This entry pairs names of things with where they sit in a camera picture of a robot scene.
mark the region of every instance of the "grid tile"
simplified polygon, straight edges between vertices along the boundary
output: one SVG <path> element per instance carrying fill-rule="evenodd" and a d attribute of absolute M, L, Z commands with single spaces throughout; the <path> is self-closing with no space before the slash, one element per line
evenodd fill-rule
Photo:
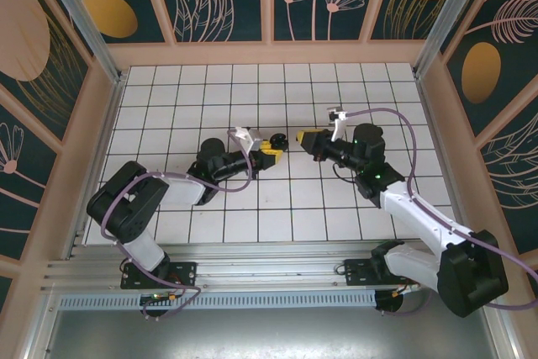
<path fill-rule="evenodd" d="M 206 139 L 220 139 L 225 148 L 235 151 L 238 148 L 229 142 L 226 130 L 257 127 L 263 139 L 286 134 L 289 151 L 276 166 L 260 172 L 243 192 L 219 192 L 204 206 L 193 207 L 181 200 L 162 204 L 148 228 L 159 243 L 413 238 L 398 218 L 376 209 L 352 184 L 338 179 L 332 162 L 315 162 L 295 139 L 301 129 L 331 129 L 327 108 L 342 105 L 350 112 L 396 108 L 411 120 L 417 137 L 419 165 L 414 187 L 453 218 L 410 72 L 407 65 L 383 63 L 135 66 L 110 140 L 102 181 L 132 160 L 150 171 L 186 172 Z M 352 139 L 354 125 L 372 121 L 384 131 L 387 161 L 407 176 L 411 139 L 398 117 L 384 113 L 354 117 L 344 139 Z M 352 179 L 347 169 L 337 168 L 337 172 Z M 220 185 L 238 188 L 245 180 L 242 172 Z M 108 243 L 96 224 L 87 227 L 85 240 Z"/>

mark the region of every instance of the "white grid floor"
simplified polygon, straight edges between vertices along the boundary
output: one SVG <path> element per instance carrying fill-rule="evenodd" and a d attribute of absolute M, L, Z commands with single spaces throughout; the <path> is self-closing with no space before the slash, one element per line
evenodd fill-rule
<path fill-rule="evenodd" d="M 385 240 L 415 238 L 397 219 L 316 163 L 295 140 L 301 129 L 327 127 L 328 107 L 349 112 L 396 108 L 414 126 L 419 147 L 415 186 L 453 218 L 446 185 L 408 64 L 294 64 L 132 67 L 108 149 L 101 184 L 126 161 L 148 170 L 185 172 L 209 137 L 228 143 L 235 126 L 282 132 L 290 150 L 241 193 L 218 193 L 202 207 L 160 206 L 150 231 L 162 244 Z M 382 126 L 387 161 L 409 173 L 410 135 L 397 116 L 362 115 L 353 124 Z M 350 172 L 340 170 L 344 177 Z M 221 183 L 238 187 L 245 175 Z M 95 223 L 84 243 L 108 244 Z"/>

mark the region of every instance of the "gold circle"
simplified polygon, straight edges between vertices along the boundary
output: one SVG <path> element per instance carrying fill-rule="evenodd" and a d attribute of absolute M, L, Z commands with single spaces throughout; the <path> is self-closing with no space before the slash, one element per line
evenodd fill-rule
<path fill-rule="evenodd" d="M 462 69 L 463 94 L 471 103 L 483 103 L 497 86 L 501 56 L 487 42 L 475 44 L 467 53 Z"/>
<path fill-rule="evenodd" d="M 125 38 L 136 32 L 138 20 L 125 0 L 82 0 L 101 33 Z"/>
<path fill-rule="evenodd" d="M 34 80 L 49 60 L 47 15 L 38 0 L 0 0 L 0 71 Z"/>

